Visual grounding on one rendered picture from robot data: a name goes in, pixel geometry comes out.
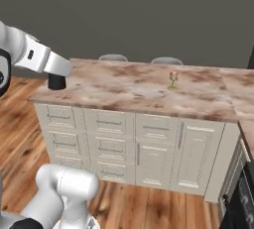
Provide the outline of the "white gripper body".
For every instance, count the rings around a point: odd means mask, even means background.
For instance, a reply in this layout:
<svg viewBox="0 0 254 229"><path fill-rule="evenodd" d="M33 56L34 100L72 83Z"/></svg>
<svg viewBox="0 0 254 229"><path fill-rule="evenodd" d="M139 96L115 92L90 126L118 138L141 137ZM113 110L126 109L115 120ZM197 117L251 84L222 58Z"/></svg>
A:
<svg viewBox="0 0 254 229"><path fill-rule="evenodd" d="M68 77L71 72L71 62L58 54L51 52L44 72Z"/></svg>

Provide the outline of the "narrow white cabinet door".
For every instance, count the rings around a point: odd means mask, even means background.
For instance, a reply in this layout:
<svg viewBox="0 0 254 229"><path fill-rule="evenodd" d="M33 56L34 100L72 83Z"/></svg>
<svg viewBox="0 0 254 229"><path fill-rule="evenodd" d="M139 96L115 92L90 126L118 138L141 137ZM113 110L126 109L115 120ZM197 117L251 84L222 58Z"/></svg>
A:
<svg viewBox="0 0 254 229"><path fill-rule="evenodd" d="M175 146L170 143L140 143L140 165L136 165L136 184L167 189L170 186Z"/></svg>

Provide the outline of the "wide white cabinet door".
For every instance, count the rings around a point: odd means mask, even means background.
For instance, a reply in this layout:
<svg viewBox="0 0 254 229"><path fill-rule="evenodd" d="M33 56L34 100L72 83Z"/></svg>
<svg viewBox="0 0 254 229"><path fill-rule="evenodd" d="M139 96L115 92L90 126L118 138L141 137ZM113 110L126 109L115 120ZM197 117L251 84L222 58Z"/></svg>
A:
<svg viewBox="0 0 254 229"><path fill-rule="evenodd" d="M176 147L171 187L175 191L204 195L216 151L224 130L223 122L181 119L184 134Z"/></svg>

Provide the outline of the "white drawer front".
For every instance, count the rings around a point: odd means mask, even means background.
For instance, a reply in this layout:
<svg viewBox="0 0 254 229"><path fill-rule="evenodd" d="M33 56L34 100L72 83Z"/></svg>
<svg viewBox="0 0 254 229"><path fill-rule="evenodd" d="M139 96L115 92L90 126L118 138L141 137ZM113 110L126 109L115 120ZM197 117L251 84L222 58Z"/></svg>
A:
<svg viewBox="0 0 254 229"><path fill-rule="evenodd" d="M88 170L90 168L89 161L83 160L82 158L61 157L61 156L50 155L50 161L52 164L73 167L73 168L81 169L81 170Z"/></svg>
<svg viewBox="0 0 254 229"><path fill-rule="evenodd" d="M66 133L61 131L43 131L44 139L47 144L48 151L51 155L61 157L81 158L87 154L86 144L80 133ZM53 141L74 144L74 148L58 148Z"/></svg>
<svg viewBox="0 0 254 229"><path fill-rule="evenodd" d="M100 179L115 181L127 184L134 184L136 178L135 166L116 164L111 162L93 161L91 163L91 170L97 174ZM111 176L102 174L101 171L105 172L116 172L125 173L123 177Z"/></svg>
<svg viewBox="0 0 254 229"><path fill-rule="evenodd" d="M85 128L89 132L114 133L125 136L134 134L135 115L133 113L84 108L83 117ZM96 120L122 122L122 124L98 124Z"/></svg>
<svg viewBox="0 0 254 229"><path fill-rule="evenodd" d="M81 130L84 128L83 113L80 108L72 106L60 106L49 104L36 104L35 105L39 121L44 127L60 127L69 128L75 130ZM47 114L70 116L69 120L49 119Z"/></svg>
<svg viewBox="0 0 254 229"><path fill-rule="evenodd" d="M118 135L88 134L87 144L91 155L102 160L112 160L124 163L135 162L135 142L132 138ZM124 150L122 153L100 151L98 148Z"/></svg>
<svg viewBox="0 0 254 229"><path fill-rule="evenodd" d="M143 128L144 125L169 128L170 131L144 129ZM136 136L138 138L168 140L174 142L177 138L178 128L179 128L178 118L149 114L136 115Z"/></svg>

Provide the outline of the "grey stool back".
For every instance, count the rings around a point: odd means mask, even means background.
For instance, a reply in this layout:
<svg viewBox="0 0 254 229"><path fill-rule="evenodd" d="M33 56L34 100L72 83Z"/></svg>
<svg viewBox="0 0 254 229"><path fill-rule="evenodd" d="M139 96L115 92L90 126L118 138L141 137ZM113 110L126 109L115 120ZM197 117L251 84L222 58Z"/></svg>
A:
<svg viewBox="0 0 254 229"><path fill-rule="evenodd" d="M175 57L156 57L152 59L151 63L183 65L183 62Z"/></svg>
<svg viewBox="0 0 254 229"><path fill-rule="evenodd" d="M128 61L128 58L124 55L119 54L107 54L99 57L98 60L109 60L109 61Z"/></svg>

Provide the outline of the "small glass with red flower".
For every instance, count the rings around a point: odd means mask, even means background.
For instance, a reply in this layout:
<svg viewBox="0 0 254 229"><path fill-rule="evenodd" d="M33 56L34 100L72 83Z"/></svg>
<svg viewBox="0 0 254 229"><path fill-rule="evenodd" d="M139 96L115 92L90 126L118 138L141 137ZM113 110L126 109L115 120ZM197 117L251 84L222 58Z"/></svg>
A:
<svg viewBox="0 0 254 229"><path fill-rule="evenodd" d="M171 71L169 73L169 80L170 80L170 85L168 86L169 90L174 90L177 87L175 86L175 83L178 81L178 73L176 71Z"/></svg>

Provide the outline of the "dark tall fitting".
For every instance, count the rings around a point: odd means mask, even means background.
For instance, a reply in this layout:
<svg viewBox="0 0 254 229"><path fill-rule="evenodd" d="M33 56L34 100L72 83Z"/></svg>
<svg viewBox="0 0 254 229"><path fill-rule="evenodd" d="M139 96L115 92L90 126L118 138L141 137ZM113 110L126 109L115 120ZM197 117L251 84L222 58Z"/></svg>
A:
<svg viewBox="0 0 254 229"><path fill-rule="evenodd" d="M254 69L254 46L252 48L250 59L248 61L247 69Z"/></svg>

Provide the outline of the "black oven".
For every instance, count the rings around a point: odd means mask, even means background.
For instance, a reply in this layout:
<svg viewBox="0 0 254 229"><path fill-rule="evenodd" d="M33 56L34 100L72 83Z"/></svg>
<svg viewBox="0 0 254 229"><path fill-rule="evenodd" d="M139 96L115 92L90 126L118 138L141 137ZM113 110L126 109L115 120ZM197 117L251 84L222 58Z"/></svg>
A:
<svg viewBox="0 0 254 229"><path fill-rule="evenodd" d="M247 162L231 196L222 195L226 212L219 229L254 229L254 163Z"/></svg>

